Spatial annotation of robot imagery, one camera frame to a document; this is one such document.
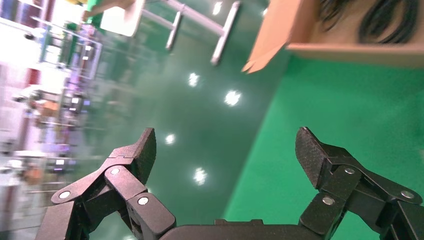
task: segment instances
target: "green epoxy floor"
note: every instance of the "green epoxy floor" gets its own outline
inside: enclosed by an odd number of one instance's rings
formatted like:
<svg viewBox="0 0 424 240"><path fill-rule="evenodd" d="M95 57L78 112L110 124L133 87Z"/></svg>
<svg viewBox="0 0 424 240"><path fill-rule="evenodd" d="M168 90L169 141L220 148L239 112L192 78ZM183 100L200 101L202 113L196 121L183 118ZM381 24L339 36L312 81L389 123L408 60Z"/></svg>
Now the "green epoxy floor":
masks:
<svg viewBox="0 0 424 240"><path fill-rule="evenodd" d="M215 1L182 2L221 24L233 3L223 1L213 16ZM146 6L169 20L175 14L157 2ZM280 61L258 74L241 72L266 6L266 0L242 1L217 67L210 59L218 38L189 19L183 19L172 52L165 49L169 31L147 19L142 18L134 39L106 33L88 117L106 131L86 132L92 155L101 157L81 166L78 177L153 127L157 158L147 187L178 225L213 224L221 218L284 72ZM234 106L225 102L231 92L239 96ZM112 214L91 239L130 234Z"/></svg>
<svg viewBox="0 0 424 240"><path fill-rule="evenodd" d="M229 221L297 224L316 191L295 155L299 127L424 195L424 71L293 57L249 154ZM335 240L379 236L348 213Z"/></svg>
<svg viewBox="0 0 424 240"><path fill-rule="evenodd" d="M216 16L215 1L182 2L222 24L233 1L224 0ZM146 19L135 38L106 33L88 118L106 131L86 131L98 160L86 161L77 177L153 127L157 159L147 186L179 225L222 217L296 224L316 194L294 152L298 128L308 126L370 170L424 194L424 71L294 57L284 74L287 55L280 54L258 73L241 73L267 4L242 1L218 67L209 63L217 37L188 19L171 53L169 31ZM147 8L173 19L160 3ZM234 106L225 103L230 92L240 94ZM116 214L90 236L132 239ZM335 239L377 236L348 214Z"/></svg>

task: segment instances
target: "black cable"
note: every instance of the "black cable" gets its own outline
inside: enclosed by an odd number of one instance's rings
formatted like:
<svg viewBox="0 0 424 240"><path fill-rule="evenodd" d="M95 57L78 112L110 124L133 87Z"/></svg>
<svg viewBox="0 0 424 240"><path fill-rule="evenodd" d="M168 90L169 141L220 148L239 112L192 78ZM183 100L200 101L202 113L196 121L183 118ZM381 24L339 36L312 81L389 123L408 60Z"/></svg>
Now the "black cable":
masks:
<svg viewBox="0 0 424 240"><path fill-rule="evenodd" d="M397 29L388 37L380 41L373 41L379 37L393 20L395 8L404 2L403 18ZM359 43L369 44L400 44L408 42L414 35L417 25L419 0L378 0L366 13L359 27Z"/></svg>

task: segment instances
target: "cardboard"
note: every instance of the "cardboard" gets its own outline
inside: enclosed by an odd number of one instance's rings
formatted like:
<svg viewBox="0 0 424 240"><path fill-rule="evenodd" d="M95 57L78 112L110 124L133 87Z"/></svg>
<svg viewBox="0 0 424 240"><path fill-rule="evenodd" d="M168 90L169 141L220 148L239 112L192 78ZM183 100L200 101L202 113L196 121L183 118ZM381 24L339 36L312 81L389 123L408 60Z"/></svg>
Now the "cardboard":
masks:
<svg viewBox="0 0 424 240"><path fill-rule="evenodd" d="M289 41L302 0L270 0L262 26L243 72L263 69Z"/></svg>
<svg viewBox="0 0 424 240"><path fill-rule="evenodd" d="M282 48L311 59L424 68L424 0L419 6L416 32L408 43L359 44L359 25L375 2L352 1L340 22L323 32L318 14L320 1L271 0L243 71L263 69ZM398 9L395 22L402 18L402 10Z"/></svg>
<svg viewBox="0 0 424 240"><path fill-rule="evenodd" d="M46 101L42 105L41 115L43 117L53 117L55 116L58 109L59 105L56 102Z"/></svg>

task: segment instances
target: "green mat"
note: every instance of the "green mat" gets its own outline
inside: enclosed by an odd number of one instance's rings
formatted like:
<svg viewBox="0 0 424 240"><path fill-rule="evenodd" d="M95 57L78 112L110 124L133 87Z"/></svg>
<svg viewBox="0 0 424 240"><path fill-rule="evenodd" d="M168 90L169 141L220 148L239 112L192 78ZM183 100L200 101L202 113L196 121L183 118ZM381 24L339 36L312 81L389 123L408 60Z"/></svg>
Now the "green mat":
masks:
<svg viewBox="0 0 424 240"><path fill-rule="evenodd" d="M270 105L224 218L297 224L318 192L295 156L309 127L369 170L424 195L424 70L293 57ZM348 213L335 240L376 240Z"/></svg>

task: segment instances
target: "box flap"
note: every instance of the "box flap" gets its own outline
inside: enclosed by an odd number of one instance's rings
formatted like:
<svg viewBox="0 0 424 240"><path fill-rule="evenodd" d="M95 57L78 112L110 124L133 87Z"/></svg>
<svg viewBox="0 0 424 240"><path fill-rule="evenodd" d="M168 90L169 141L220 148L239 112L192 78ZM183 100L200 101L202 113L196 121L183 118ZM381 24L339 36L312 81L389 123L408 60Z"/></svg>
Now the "box flap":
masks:
<svg viewBox="0 0 424 240"><path fill-rule="evenodd" d="M249 60L242 71L263 69L290 40L292 28L303 0L270 0Z"/></svg>

